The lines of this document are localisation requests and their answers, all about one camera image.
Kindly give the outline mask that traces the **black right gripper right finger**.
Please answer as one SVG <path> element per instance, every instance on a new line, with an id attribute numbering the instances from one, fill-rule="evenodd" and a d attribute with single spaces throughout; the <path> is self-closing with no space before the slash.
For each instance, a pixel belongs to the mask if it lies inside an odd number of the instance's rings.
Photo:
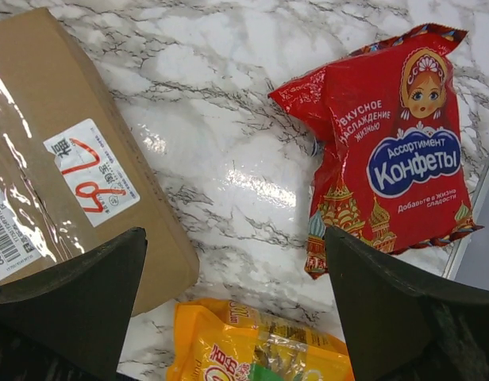
<path id="1" fill-rule="evenodd" d="M 489 380 L 489 291 L 424 271 L 337 227 L 329 277 L 357 380 Z"/>

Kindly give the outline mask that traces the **brown cardboard express box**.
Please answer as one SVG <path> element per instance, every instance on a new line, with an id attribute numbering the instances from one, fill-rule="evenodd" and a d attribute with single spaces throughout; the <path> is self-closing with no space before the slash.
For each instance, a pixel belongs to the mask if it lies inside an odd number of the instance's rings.
<path id="1" fill-rule="evenodd" d="M 0 21 L 0 286 L 140 227 L 133 311 L 194 285 L 199 259 L 96 66 L 45 8 Z"/>

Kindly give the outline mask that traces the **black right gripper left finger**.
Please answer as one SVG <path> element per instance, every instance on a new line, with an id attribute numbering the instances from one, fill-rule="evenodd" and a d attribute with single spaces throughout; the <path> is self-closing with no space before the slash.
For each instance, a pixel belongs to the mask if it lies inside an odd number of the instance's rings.
<path id="1" fill-rule="evenodd" d="M 0 380 L 124 380 L 117 372 L 146 257 L 131 228 L 0 286 Z"/>

